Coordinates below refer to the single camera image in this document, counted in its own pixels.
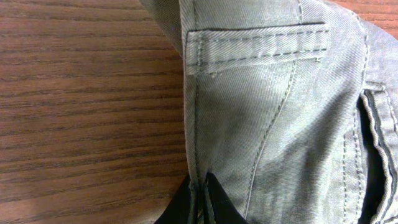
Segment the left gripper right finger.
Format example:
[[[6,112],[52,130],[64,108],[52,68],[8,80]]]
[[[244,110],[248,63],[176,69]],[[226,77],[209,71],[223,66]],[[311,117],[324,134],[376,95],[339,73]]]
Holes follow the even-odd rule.
[[[212,173],[207,173],[205,195],[207,212],[205,223],[247,224]]]

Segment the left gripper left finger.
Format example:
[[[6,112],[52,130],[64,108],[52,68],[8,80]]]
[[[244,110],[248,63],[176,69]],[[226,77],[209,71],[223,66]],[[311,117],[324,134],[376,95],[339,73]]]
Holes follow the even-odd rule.
[[[193,224],[195,222],[195,188],[187,175],[154,224]]]

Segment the grey shorts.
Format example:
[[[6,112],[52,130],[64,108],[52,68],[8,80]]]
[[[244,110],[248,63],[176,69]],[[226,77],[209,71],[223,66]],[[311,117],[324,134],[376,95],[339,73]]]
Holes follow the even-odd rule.
[[[195,222],[397,222],[397,40],[329,1],[144,1],[183,59]]]

